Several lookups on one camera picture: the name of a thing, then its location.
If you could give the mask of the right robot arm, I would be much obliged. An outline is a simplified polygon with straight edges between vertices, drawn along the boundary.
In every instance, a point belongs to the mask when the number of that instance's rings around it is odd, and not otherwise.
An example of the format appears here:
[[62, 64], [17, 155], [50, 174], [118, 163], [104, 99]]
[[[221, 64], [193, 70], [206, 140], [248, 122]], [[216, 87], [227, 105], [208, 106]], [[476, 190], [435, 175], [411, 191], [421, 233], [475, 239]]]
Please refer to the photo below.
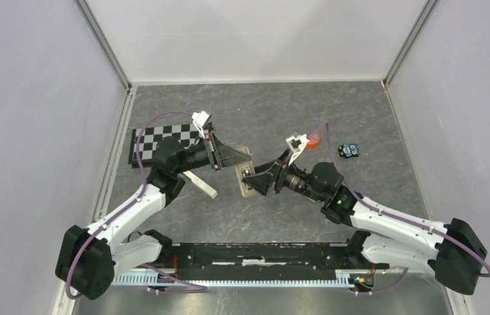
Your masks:
[[321, 203], [321, 213], [329, 221], [357, 228], [345, 251], [355, 268], [386, 264], [428, 272], [463, 295], [474, 294], [478, 280], [490, 277], [484, 265], [487, 250], [466, 221], [422, 219], [379, 204], [350, 190], [333, 163], [319, 162], [307, 172], [286, 150], [279, 158], [238, 174], [246, 188], [263, 196], [287, 188]]

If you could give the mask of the beige remote control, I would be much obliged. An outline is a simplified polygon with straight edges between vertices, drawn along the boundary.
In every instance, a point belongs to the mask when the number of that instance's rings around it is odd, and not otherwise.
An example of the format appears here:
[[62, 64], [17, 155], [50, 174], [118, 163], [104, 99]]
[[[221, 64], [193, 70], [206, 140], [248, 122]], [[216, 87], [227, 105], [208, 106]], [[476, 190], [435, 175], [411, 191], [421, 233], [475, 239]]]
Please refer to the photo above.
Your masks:
[[252, 163], [252, 157], [250, 154], [250, 150], [247, 146], [241, 146], [238, 147], [237, 150], [241, 151], [242, 153], [246, 154], [249, 157], [249, 160], [243, 163], [239, 163], [238, 165], [235, 165], [235, 172], [236, 172], [236, 177], [238, 181], [238, 186], [240, 188], [240, 192], [242, 194], [243, 198], [250, 198], [253, 196], [258, 195], [258, 192], [254, 190], [251, 186], [248, 184], [243, 183], [243, 179], [254, 175], [254, 164]]

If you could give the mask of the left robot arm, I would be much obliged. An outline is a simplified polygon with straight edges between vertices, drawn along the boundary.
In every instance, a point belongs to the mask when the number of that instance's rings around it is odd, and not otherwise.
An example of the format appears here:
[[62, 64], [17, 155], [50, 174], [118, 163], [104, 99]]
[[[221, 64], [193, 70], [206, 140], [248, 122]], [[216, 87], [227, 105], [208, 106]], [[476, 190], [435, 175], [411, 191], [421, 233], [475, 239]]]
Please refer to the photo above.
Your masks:
[[207, 165], [215, 170], [246, 163], [251, 157], [223, 144], [214, 133], [184, 148], [174, 137], [159, 141], [149, 174], [139, 189], [107, 216], [82, 228], [73, 225], [63, 238], [55, 274], [71, 299], [100, 297], [115, 277], [146, 263], [167, 266], [170, 246], [150, 234], [127, 242], [146, 219], [167, 207], [185, 185], [181, 173]]

